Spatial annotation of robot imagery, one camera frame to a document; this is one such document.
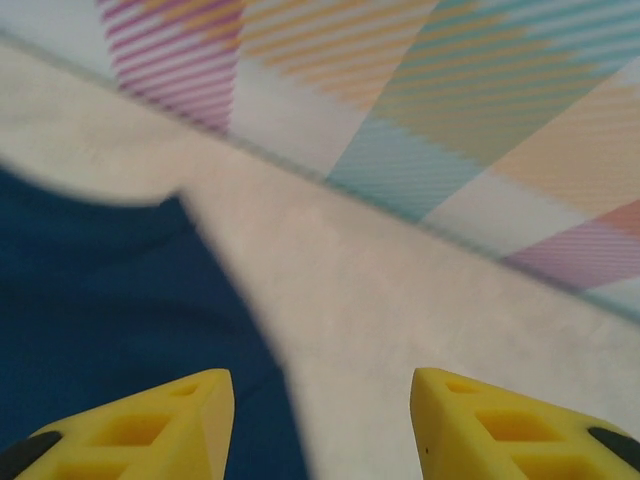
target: teal stripes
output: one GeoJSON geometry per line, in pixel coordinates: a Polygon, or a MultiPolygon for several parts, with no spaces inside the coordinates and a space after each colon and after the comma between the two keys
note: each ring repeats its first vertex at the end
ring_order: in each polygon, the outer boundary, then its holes
{"type": "Polygon", "coordinates": [[[418,222],[481,171],[422,137],[368,118],[327,180],[418,222]]]}

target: beige floor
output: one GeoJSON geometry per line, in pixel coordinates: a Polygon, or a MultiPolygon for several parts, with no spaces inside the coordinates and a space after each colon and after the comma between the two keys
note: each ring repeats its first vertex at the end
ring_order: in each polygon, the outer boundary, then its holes
{"type": "Polygon", "coordinates": [[[318,478],[416,479],[412,371],[438,366],[640,435],[640,326],[0,46],[0,156],[70,195],[181,190],[277,344],[318,478]]]}

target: black rubber tip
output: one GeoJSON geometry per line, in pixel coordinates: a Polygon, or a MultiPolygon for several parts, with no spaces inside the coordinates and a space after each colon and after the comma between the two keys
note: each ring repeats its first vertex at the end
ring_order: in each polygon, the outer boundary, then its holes
{"type": "Polygon", "coordinates": [[[637,440],[602,427],[591,427],[588,431],[593,438],[640,473],[640,443],[637,440]]]}
{"type": "Polygon", "coordinates": [[[0,453],[0,480],[14,480],[61,438],[60,432],[44,432],[11,445],[0,453]]]}

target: yellow plastic part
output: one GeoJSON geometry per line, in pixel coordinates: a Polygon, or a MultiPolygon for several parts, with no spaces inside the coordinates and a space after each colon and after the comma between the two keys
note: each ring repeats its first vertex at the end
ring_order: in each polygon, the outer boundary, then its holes
{"type": "Polygon", "coordinates": [[[638,479],[587,431],[608,422],[443,370],[415,371],[411,419],[425,479],[638,479]]]}
{"type": "Polygon", "coordinates": [[[17,480],[222,480],[234,400],[207,370],[47,425],[64,436],[17,480]]]}

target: dark blue fabric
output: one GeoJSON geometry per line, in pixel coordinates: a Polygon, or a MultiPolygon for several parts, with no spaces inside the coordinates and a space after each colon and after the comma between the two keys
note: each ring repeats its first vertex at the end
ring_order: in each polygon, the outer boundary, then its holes
{"type": "Polygon", "coordinates": [[[0,321],[0,449],[221,367],[236,396],[226,478],[307,478],[283,373],[177,198],[92,205],[0,170],[0,321]]]}

